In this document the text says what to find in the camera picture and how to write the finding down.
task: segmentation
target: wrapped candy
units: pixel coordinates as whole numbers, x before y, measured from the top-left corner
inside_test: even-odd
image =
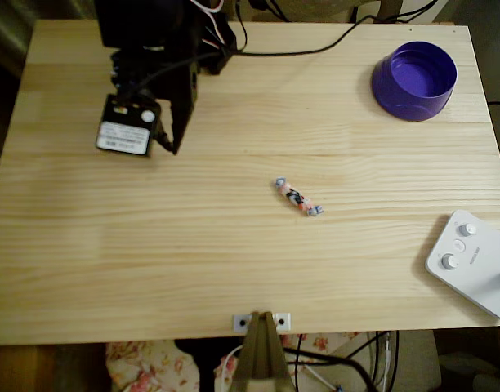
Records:
[[[305,198],[298,190],[295,190],[285,177],[278,177],[275,180],[275,186],[278,191],[293,204],[299,207],[300,210],[306,212],[309,216],[315,216],[323,213],[321,206],[314,206],[309,198]]]

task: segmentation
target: white controller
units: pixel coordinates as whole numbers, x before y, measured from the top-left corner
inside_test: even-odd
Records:
[[[456,210],[433,247],[426,269],[500,318],[500,231]]]

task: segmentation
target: white button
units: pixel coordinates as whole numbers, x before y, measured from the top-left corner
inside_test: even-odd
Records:
[[[151,123],[155,120],[155,114],[150,110],[145,110],[143,113],[141,113],[141,118],[145,123]]]
[[[457,257],[451,253],[447,253],[443,256],[443,266],[447,270],[455,270],[459,266]]]
[[[471,223],[466,223],[465,225],[462,225],[459,227],[459,230],[461,231],[461,234],[464,235],[465,237],[470,237],[471,235],[477,234],[477,228],[475,225]]]
[[[453,248],[457,252],[463,253],[466,250],[466,245],[460,239],[456,239],[456,240],[453,241]]]

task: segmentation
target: plastic bowl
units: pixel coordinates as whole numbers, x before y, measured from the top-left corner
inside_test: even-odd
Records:
[[[428,42],[408,42],[377,63],[372,90],[388,113],[423,121],[444,108],[456,81],[457,69],[448,53]]]

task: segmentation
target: wood grain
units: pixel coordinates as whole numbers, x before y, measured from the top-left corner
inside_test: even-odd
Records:
[[[0,347],[0,392],[53,392],[56,347]]]
[[[346,28],[249,23],[248,50],[320,47]],[[369,90],[410,40],[458,66],[426,122],[391,117]],[[500,229],[467,28],[364,25],[316,56],[234,57],[200,77],[179,155],[150,159],[94,146],[110,53],[94,21],[35,29],[0,164],[0,344],[222,336],[254,310],[291,313],[293,332],[498,323],[424,269],[453,210]],[[301,215],[277,176],[325,213]]]

